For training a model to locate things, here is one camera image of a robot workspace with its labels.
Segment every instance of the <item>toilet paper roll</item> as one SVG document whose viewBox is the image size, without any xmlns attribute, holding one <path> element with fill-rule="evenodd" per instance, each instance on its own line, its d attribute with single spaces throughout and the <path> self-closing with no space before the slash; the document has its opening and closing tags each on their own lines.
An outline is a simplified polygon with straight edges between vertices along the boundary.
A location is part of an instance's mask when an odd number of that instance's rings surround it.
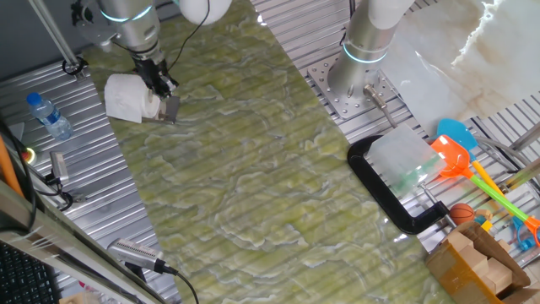
<svg viewBox="0 0 540 304">
<path fill-rule="evenodd" d="M 112 74 L 105 85 L 107 116 L 141 123 L 142 117 L 155 117 L 159 110 L 159 97 L 138 75 Z"/>
</svg>

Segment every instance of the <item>water bottle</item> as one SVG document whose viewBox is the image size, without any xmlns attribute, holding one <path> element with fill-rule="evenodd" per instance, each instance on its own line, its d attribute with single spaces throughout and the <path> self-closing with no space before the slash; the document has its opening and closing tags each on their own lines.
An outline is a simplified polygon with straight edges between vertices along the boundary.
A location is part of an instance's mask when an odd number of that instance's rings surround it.
<svg viewBox="0 0 540 304">
<path fill-rule="evenodd" d="M 30 114 L 45 126 L 53 138 L 66 140 L 73 134 L 69 121 L 50 100 L 41 98 L 37 93 L 30 93 L 26 96 L 26 101 L 30 105 Z"/>
</svg>

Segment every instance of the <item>gray cylinder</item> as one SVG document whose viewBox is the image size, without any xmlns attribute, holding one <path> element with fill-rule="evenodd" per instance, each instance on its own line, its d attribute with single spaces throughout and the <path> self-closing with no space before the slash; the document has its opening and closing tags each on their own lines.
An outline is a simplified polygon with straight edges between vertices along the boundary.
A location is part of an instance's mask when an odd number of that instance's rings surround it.
<svg viewBox="0 0 540 304">
<path fill-rule="evenodd" d="M 328 72 L 328 84 L 340 100 L 365 100 L 367 84 L 375 84 L 381 61 L 392 42 L 397 25 L 377 29 L 368 16 L 369 1 L 361 0 L 348 25 L 339 59 Z"/>
<path fill-rule="evenodd" d="M 152 0 L 98 0 L 101 12 L 116 27 L 116 41 L 134 52 L 158 42 L 159 18 Z"/>
</svg>

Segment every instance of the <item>orange pipe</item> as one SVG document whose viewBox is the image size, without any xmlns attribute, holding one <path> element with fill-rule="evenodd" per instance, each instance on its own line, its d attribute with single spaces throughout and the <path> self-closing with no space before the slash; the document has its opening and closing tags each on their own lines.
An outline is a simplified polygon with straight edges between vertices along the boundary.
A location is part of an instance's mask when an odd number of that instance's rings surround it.
<svg viewBox="0 0 540 304">
<path fill-rule="evenodd" d="M 0 167 L 2 167 L 3 175 L 6 177 L 6 183 L 21 197 L 24 197 L 23 190 L 20 188 L 19 181 L 15 175 L 14 165 L 9 159 L 8 149 L 0 136 Z"/>
</svg>

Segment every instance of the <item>white cable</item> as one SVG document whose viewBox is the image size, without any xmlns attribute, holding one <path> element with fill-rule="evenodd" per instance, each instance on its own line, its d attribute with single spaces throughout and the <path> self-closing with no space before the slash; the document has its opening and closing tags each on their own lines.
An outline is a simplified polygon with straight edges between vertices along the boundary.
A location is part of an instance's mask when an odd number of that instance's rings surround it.
<svg viewBox="0 0 540 304">
<path fill-rule="evenodd" d="M 491 145 L 491 146 L 502 149 L 504 152 L 508 153 L 509 155 L 514 156 L 517 160 L 519 160 L 523 164 L 523 166 L 527 166 L 527 165 L 529 165 L 531 163 L 530 161 L 526 160 L 525 157 L 521 156 L 515 150 L 511 149 L 510 147 L 508 147 L 508 146 L 506 146 L 506 145 L 504 145 L 504 144 L 502 144 L 502 143 L 500 143 L 500 142 L 498 142 L 496 140 L 485 138 L 485 137 L 482 137 L 482 136 L 475 136 L 474 138 L 480 143 L 488 144 L 488 145 Z"/>
<path fill-rule="evenodd" d="M 508 160 L 505 160 L 492 150 L 492 147 L 484 144 L 484 143 L 478 143 L 478 147 L 485 152 L 489 157 L 500 163 L 503 167 L 505 167 L 508 171 L 515 171 L 519 170 L 520 168 L 516 168 L 513 165 L 508 163 Z"/>
</svg>

